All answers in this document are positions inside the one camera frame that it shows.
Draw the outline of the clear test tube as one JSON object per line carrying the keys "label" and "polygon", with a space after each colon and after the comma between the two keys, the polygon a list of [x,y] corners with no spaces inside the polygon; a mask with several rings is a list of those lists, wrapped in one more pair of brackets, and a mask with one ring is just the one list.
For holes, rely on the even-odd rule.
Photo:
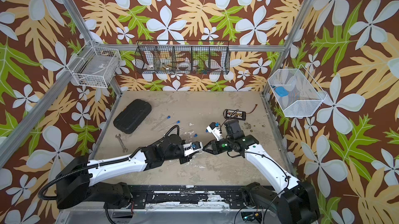
{"label": "clear test tube", "polygon": [[172,124],[170,124],[170,125],[167,125],[166,127],[163,127],[163,128],[161,128],[161,129],[159,129],[158,132],[163,131],[163,130],[165,130],[165,129],[170,129],[170,128],[173,127],[174,125],[178,125],[178,124],[177,124],[176,122],[175,122],[175,123],[172,123]]}
{"label": "clear test tube", "polygon": [[162,123],[164,123],[167,119],[167,117],[165,119],[163,119],[162,121],[160,121],[159,123],[157,123],[151,130],[155,130],[158,126],[160,126]]}

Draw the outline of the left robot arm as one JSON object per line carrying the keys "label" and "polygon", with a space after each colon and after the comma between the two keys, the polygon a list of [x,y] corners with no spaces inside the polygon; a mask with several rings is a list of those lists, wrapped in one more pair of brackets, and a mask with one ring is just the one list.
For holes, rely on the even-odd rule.
{"label": "left robot arm", "polygon": [[121,157],[105,160],[77,157],[39,190],[38,197],[43,201],[56,201],[58,209],[68,209],[82,202],[103,202],[105,206],[124,208],[133,198],[128,184],[110,184],[106,182],[108,179],[155,169],[170,160],[184,164],[201,150],[200,142],[186,143],[179,135],[168,134]]}

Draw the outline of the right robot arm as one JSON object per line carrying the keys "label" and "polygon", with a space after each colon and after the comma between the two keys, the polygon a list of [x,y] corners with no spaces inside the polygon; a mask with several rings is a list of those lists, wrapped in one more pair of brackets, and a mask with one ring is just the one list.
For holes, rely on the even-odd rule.
{"label": "right robot arm", "polygon": [[247,206],[261,206],[275,213],[282,224],[311,224],[320,216],[315,188],[301,182],[283,169],[265,151],[252,135],[245,135],[237,120],[224,123],[227,132],[222,136],[221,124],[212,122],[207,131],[215,137],[203,148],[204,152],[218,155],[232,151],[250,162],[271,184],[273,190],[253,182],[241,188],[243,202]]}

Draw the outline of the metal wrench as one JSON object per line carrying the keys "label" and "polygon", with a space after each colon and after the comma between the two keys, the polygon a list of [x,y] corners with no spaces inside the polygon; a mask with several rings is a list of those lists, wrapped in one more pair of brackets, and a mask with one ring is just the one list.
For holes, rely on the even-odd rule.
{"label": "metal wrench", "polygon": [[117,134],[115,136],[115,138],[118,140],[119,144],[121,145],[123,153],[128,152],[128,149],[126,148],[126,146],[124,145],[124,143],[123,143],[123,141],[121,139],[121,134]]}

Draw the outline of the black tool case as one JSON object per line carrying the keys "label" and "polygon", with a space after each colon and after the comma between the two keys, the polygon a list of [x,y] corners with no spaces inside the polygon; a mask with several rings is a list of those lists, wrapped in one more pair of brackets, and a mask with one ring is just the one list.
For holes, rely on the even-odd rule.
{"label": "black tool case", "polygon": [[152,106],[142,99],[133,100],[114,119],[113,124],[125,134],[132,134],[143,120],[150,114]]}

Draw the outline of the blue item in basket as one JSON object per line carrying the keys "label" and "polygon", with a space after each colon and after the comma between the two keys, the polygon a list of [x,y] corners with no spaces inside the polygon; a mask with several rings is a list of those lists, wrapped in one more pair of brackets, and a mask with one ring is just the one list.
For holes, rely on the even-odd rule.
{"label": "blue item in basket", "polygon": [[275,87],[274,92],[279,97],[285,97],[289,95],[289,92],[284,87]]}

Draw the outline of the white mesh basket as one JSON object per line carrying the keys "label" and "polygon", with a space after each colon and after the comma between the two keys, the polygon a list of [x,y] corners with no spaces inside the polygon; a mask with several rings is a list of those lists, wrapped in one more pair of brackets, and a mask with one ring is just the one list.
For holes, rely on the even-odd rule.
{"label": "white mesh basket", "polygon": [[[277,69],[268,78],[268,83],[287,118],[311,117],[327,98],[327,93],[304,66]],[[275,87],[284,87],[289,95],[277,96]]]}

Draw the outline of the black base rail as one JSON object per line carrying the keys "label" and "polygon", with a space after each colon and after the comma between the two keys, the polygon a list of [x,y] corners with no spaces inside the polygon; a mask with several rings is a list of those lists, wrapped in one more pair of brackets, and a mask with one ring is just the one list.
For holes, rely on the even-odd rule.
{"label": "black base rail", "polygon": [[242,207],[263,209],[269,200],[255,202],[248,186],[194,186],[194,185],[119,185],[107,190],[104,202],[110,209],[133,211],[200,209],[233,210]]}

